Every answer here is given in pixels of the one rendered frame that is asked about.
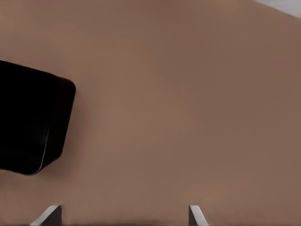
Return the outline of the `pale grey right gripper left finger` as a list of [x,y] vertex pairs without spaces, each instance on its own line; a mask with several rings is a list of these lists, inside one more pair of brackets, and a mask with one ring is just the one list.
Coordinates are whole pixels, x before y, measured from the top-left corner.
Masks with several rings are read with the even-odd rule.
[[60,205],[48,207],[30,226],[62,226],[62,207]]

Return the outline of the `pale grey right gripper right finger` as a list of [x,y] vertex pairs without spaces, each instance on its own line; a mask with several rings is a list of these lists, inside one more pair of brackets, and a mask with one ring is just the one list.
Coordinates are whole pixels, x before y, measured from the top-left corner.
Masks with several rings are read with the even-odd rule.
[[209,226],[198,205],[189,205],[189,226]]

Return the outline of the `black rectangular tray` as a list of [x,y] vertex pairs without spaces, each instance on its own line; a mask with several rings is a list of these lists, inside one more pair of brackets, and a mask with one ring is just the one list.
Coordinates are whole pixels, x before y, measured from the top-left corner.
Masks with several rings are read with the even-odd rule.
[[0,169],[35,175],[63,151],[76,87],[0,60]]

